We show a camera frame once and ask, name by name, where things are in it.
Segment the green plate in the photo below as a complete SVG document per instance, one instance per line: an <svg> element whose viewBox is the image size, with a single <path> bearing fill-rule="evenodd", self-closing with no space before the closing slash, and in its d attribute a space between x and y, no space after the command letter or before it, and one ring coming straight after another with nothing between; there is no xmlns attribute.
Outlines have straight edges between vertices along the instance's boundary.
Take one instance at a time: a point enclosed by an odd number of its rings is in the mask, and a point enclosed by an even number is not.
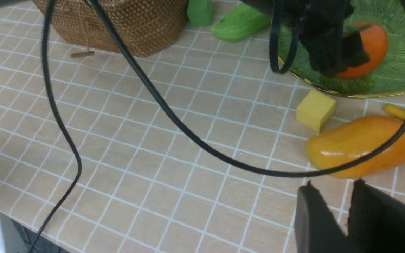
<svg viewBox="0 0 405 253"><path fill-rule="evenodd" d="M329 78L313 71L309 55L299 44L291 71L322 91L338 96L370 98L405 93L405 13L399 0L352 0L355 13L346 24L373 22L387 31L389 45L384 62L371 74L360 79ZM285 61L291 42L291 32L282 27L279 60Z"/></svg>

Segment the basket drawstring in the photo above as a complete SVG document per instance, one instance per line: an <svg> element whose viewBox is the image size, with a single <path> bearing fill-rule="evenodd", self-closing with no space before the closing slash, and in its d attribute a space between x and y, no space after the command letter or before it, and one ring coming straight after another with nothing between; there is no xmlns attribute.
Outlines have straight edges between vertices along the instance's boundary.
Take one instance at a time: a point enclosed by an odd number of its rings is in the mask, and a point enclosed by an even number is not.
<svg viewBox="0 0 405 253"><path fill-rule="evenodd" d="M80 53L72 53L70 55L71 58L80 58L80 57L85 57L85 56L93 56L95 54L94 51L90 51L90 42L89 42L89 35L87 31L87 27L85 26L84 23L84 18L82 17L82 9L81 9L82 3L79 3L79 6L77 7L77 12L79 15L79 21L81 23L82 29L84 30L84 35L85 35L85 43L87 45L87 51L85 52L80 52Z"/></svg>

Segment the green block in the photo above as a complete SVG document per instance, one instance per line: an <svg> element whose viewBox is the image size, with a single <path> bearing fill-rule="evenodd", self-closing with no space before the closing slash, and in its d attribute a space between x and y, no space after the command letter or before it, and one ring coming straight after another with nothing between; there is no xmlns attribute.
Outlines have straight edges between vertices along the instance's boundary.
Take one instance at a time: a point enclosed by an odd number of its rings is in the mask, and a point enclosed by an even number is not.
<svg viewBox="0 0 405 253"><path fill-rule="evenodd" d="M187 16L193 27L207 27L212 24L213 5L211 0L190 0Z"/></svg>

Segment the black cable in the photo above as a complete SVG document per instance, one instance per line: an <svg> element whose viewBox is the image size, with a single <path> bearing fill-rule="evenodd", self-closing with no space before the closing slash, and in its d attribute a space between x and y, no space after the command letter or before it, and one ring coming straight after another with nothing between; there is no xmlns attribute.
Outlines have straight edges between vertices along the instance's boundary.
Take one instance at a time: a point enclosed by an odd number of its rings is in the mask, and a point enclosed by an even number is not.
<svg viewBox="0 0 405 253"><path fill-rule="evenodd" d="M107 17L106 13L104 12L103 8L99 4L98 0L89 0L90 3L92 3L93 7L96 10L96 13L101 17L103 20L103 23L107 27L109 33L111 36L114 38L114 42L117 44L119 49L121 50L122 54L125 56L126 60L129 62L129 64L132 66L134 69L135 73L139 76L140 80L144 83L146 88L150 91L154 99L156 99L157 103L161 106L161 108L164 110L164 112L167 114L168 117L178 126L178 128L185 133L191 140L193 140L198 146L200 146L202 149L205 151L209 152L211 155L219 158L220 160L229 163L230 165L233 165L235 167L244 169L246 171L250 171L253 173L257 174L262 174L266 176L278 176L278 177L289 177L289 178L295 178L295 177L313 177L313 176L324 176L332 173L336 173L342 170L346 170L348 168L354 167L356 165L359 165L362 162L366 162L367 160L375 157L376 155L380 154L384 150L386 150L388 147L390 147L395 141L397 141L400 136L402 136L405 132L405 120L403 121L401 127L398 129L398 131L384 144L382 144L380 147L375 149L374 151L370 152L369 154L366 154L365 156L353 160L351 162L348 162L346 164L326 169L323 171L306 171L306 172L297 172L297 173L292 173L292 172L287 172L287 171L270 171L270 170L265 170L261 168L257 168L251 165L247 165L243 162L237 161L232 159L231 157L228 157L216 149L212 148L209 146L207 143L205 143L202 139L200 139L196 134L194 134L187 126L174 114L174 112L171 110L171 108L168 106L168 104L164 101L162 96L160 96L159 92L157 89L154 87L154 85L151 83L151 81L148 79L144 71L140 68L138 63L135 61L134 57L130 54L129 50L127 49L126 45L122 42L122 39L120 38L119 34L117 33L116 29L114 28L113 24L111 23L110 19ZM51 87L51 81L50 81L50 74L49 74L49 67L48 67L48 55L47 55L47 48L48 48L48 35L49 35L49 29L50 29L50 22L51 22L51 17L52 13L54 10L54 5L56 3L56 0L50 0L50 3L48 4L48 8L45 13L45 24L43 27L43 37L42 37L42 43L41 43L41 55L42 55L42 68L43 68L43 74L45 78L45 86L46 86L46 91L47 91L47 96L48 100L51 106L51 110L53 111L54 117L56 118L57 124L59 125L63 135L66 138L66 141L69 143L75 157L77 160L78 164L78 171L76 178L72 182L71 186L69 189L66 191L64 196L60 199L60 201L57 203L57 205L53 208L51 213L47 216L45 221L43 222L42 226L37 232L35 240L32 242L31 248L29 249L29 253L32 251L34 248L38 238L40 237L41 233L46 227L46 224L48 221L51 219L51 217L54 215L54 213L57 211L57 209L61 206L61 204L64 202L64 200L68 197L69 193L72 191L74 186L76 185L77 181L79 180L79 177L82 172L82 163L81 163L81 158L79 156L79 152L76 149L76 146L74 145L71 137L69 136L66 127L58 113L57 106L55 104L55 100L53 97L52 93L52 87ZM405 0L400 0L401 5L404 8L405 11Z"/></svg>
<svg viewBox="0 0 405 253"><path fill-rule="evenodd" d="M293 64L299 44L299 20L296 20L291 29L291 43L288 55L282 68L279 68L279 35L281 30L281 19L284 10L283 0L273 0L273 18L271 19L270 43L268 44L268 54L270 58L270 68L273 73L285 74Z"/></svg>

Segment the toy persimmon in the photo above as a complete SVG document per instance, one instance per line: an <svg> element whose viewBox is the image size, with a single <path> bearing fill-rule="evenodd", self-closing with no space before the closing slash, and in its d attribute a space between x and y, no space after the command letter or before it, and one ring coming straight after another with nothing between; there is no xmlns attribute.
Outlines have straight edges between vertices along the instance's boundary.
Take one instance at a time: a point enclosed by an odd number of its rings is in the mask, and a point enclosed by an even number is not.
<svg viewBox="0 0 405 253"><path fill-rule="evenodd" d="M378 24L357 23L353 27L359 30L365 53L370 61L359 67L350 67L337 75L342 79L356 79L373 72L384 61L388 51L388 36L384 28Z"/></svg>

